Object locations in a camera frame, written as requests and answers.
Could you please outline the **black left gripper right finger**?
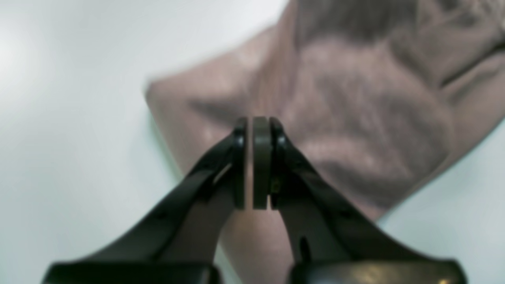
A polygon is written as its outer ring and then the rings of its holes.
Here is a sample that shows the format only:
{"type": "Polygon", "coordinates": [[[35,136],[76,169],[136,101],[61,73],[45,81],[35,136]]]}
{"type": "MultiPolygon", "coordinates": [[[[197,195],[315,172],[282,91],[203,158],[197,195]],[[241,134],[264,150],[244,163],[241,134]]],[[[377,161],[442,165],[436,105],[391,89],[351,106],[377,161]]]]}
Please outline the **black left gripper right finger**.
{"type": "Polygon", "coordinates": [[[458,262],[389,237],[321,178],[276,118],[252,128],[254,208],[279,211],[294,266],[289,284],[465,284],[458,262]]]}

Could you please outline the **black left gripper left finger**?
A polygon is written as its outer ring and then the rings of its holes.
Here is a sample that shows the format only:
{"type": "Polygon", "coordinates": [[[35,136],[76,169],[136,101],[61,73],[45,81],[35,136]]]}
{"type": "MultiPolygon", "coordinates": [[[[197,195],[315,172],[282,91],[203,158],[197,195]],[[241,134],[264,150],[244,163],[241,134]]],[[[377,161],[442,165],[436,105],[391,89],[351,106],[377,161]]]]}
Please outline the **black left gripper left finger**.
{"type": "Polygon", "coordinates": [[[210,148],[144,218],[101,250],[56,262],[45,284],[221,284],[223,226],[245,208],[247,119],[210,148]]]}

